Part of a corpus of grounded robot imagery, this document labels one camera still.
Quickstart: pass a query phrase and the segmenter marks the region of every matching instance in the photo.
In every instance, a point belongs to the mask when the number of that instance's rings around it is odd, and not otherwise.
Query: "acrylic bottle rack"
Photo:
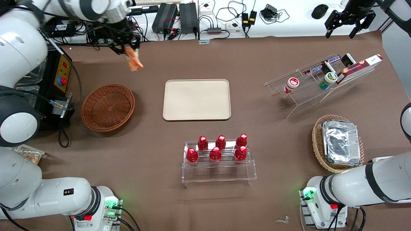
[[[279,92],[284,99],[288,98],[288,100],[292,102],[292,105],[290,106],[291,112],[287,116],[287,118],[324,101],[324,99],[327,97],[331,97],[342,91],[348,90],[358,83],[356,79],[374,71],[374,69],[370,69],[367,72],[354,75],[350,77],[349,80],[338,85],[334,83],[327,90],[323,90],[319,87],[319,83],[324,79],[325,74],[321,70],[316,71],[312,74],[307,74],[306,71],[321,66],[324,60],[329,60],[334,57],[336,57],[335,54],[329,55],[264,84],[264,86],[269,87],[272,93]],[[336,73],[346,68],[341,59],[331,63],[331,66],[334,68]],[[288,79],[292,77],[297,78],[300,84],[291,93],[286,94],[284,92],[284,86],[286,85]]]
[[[236,150],[236,140],[226,140],[226,148],[221,150],[222,157],[219,162],[209,161],[209,154],[215,142],[208,143],[208,149],[199,151],[197,141],[186,141],[182,162],[181,182],[187,187],[192,182],[213,182],[229,180],[247,180],[250,184],[257,179],[255,161],[247,145],[247,158],[242,161],[233,160]],[[199,154],[195,163],[187,161],[187,150],[193,148]]]

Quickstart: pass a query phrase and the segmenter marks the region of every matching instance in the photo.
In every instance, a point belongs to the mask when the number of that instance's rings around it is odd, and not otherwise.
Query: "black box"
[[[194,33],[198,31],[198,16],[195,3],[179,4],[181,32],[183,34]]]
[[[167,34],[170,33],[169,28],[173,28],[174,20],[168,19],[175,19],[177,16],[177,5],[176,4],[160,4],[160,8],[155,16],[153,25],[151,28],[153,29],[154,33],[162,34],[164,29],[167,29]]]

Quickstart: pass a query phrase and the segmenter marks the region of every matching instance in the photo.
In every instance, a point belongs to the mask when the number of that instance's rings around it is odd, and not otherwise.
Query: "control box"
[[[176,4],[160,4],[160,8],[155,16],[153,25],[151,28],[154,33],[164,33],[167,30],[167,34],[171,32],[169,28],[173,28],[174,21],[177,16],[177,5]]]

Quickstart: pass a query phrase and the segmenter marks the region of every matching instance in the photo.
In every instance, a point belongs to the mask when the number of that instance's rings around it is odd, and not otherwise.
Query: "brown tabletop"
[[[41,162],[43,177],[83,177],[105,185],[124,199],[142,231],[272,231],[301,230],[298,190],[313,176],[329,175],[316,160],[311,132],[326,114],[356,123],[365,159],[411,150],[399,116],[409,99],[382,47],[381,34],[348,36],[255,38],[143,43],[144,69],[130,72],[123,55],[109,49],[72,47],[83,84],[83,99],[93,89],[119,83],[136,97],[130,121],[116,132],[99,134],[85,127],[77,109],[61,148],[56,132],[40,132],[28,145],[49,153]],[[381,54],[384,61],[361,83],[332,101],[286,119],[279,95],[271,96],[264,83],[329,54],[350,53],[357,61]],[[227,79],[232,116],[227,121],[168,122],[162,117],[164,86],[170,79]],[[78,95],[71,75],[69,89]],[[258,179],[215,182],[186,188],[181,183],[181,161],[186,140],[200,135],[235,139],[249,135]],[[365,231],[409,230],[409,205],[366,207]],[[349,230],[354,212],[349,210]],[[289,224],[275,223],[290,217]],[[69,231],[64,216],[17,220],[31,231]],[[8,221],[0,229],[17,231]]]

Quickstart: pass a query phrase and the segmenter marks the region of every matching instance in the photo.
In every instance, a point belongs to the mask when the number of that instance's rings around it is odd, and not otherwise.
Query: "round wicker basket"
[[[110,132],[127,122],[134,111],[133,92],[119,84],[103,85],[92,91],[81,107],[84,124],[96,132]]]
[[[322,124],[327,120],[342,120],[348,121],[346,118],[341,117],[339,115],[325,115],[318,119],[315,123],[314,128],[312,130],[312,146],[314,148],[315,157],[317,157],[320,164],[330,172],[333,173],[341,173],[343,171],[353,169],[353,166],[346,166],[346,165],[339,165],[339,164],[330,164],[324,155],[324,142],[323,142],[323,130]],[[361,166],[364,163],[364,149],[363,149],[363,142],[361,138],[358,137],[358,142],[360,145],[360,154],[361,154]]]

